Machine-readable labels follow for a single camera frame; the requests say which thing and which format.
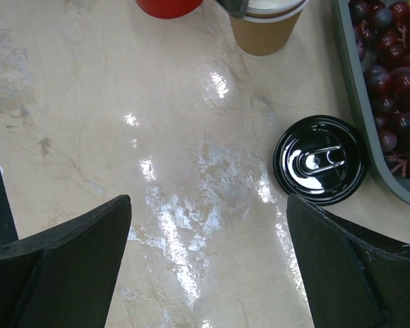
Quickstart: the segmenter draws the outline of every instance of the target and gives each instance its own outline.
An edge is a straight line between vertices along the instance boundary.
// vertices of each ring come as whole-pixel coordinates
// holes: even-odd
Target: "brown paper cup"
[[[232,31],[238,46],[254,56],[272,55],[284,47],[298,21],[302,9],[310,2],[304,0],[300,5],[286,12],[276,13],[275,17],[259,18],[245,16],[236,19],[230,16]]]

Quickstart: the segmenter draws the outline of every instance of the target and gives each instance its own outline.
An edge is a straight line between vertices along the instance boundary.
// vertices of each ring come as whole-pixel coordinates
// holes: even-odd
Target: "fruit container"
[[[388,7],[396,1],[386,0],[383,2]],[[394,176],[390,172],[379,143],[363,76],[364,69],[369,66],[371,54],[367,54],[365,60],[360,62],[355,46],[355,34],[348,0],[331,0],[331,8],[333,11],[333,30],[348,99],[355,125],[362,132],[368,147],[372,175],[377,182],[387,185],[399,198],[410,204],[410,180]]]

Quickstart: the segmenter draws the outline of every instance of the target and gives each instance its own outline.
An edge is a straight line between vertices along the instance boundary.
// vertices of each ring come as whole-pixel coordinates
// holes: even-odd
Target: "stacked cup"
[[[243,19],[230,16],[238,46],[254,56],[268,56],[284,47],[310,0],[249,0]]]

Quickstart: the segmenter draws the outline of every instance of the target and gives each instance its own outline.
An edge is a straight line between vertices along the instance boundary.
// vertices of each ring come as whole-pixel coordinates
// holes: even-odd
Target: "can lid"
[[[251,14],[278,14],[297,7],[303,0],[249,0],[247,12]]]
[[[273,172],[282,189],[323,206],[352,195],[367,166],[366,145],[357,130],[326,115],[292,125],[273,155]]]

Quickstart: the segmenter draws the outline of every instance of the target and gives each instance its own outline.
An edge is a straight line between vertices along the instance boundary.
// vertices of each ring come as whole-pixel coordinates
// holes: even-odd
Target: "plastic tray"
[[[383,2],[390,5],[394,0]],[[349,103],[356,127],[363,133],[368,146],[372,175],[377,181],[387,185],[399,198],[410,204],[410,180],[393,176],[383,158],[363,78],[362,66],[364,67],[367,61],[365,59],[360,63],[358,58],[348,0],[331,0],[331,7],[333,30]]]

